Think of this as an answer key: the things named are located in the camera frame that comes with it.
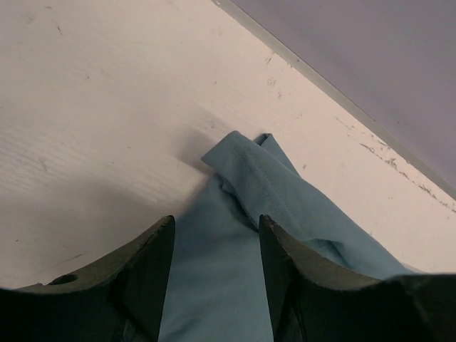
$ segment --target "gray wall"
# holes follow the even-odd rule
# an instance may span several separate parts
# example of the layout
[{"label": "gray wall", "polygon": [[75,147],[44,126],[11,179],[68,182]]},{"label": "gray wall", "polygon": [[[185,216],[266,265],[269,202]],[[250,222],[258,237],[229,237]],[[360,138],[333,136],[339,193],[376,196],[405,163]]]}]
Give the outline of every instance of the gray wall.
[{"label": "gray wall", "polygon": [[444,190],[454,196],[456,1],[232,1],[446,181],[452,189]]}]

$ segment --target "cloth fold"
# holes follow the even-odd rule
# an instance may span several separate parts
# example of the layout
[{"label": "cloth fold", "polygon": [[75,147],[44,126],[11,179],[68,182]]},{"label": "cloth fold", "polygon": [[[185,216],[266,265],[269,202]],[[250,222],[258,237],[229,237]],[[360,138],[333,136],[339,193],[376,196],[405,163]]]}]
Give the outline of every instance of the cloth fold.
[{"label": "cloth fold", "polygon": [[412,273],[301,179],[272,135],[232,132],[202,160],[217,173],[176,222],[160,341],[273,341],[261,214],[341,266],[378,279]]}]

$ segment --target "blue cloth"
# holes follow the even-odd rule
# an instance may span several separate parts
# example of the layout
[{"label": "blue cloth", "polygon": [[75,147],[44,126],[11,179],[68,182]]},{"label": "blue cloth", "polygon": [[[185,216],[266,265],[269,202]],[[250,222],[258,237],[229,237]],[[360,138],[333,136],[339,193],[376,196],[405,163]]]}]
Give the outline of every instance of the blue cloth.
[{"label": "blue cloth", "polygon": [[409,274],[332,201],[302,180],[272,135],[228,134],[202,160],[213,175],[176,223],[161,342],[272,342],[259,217],[354,271]]}]

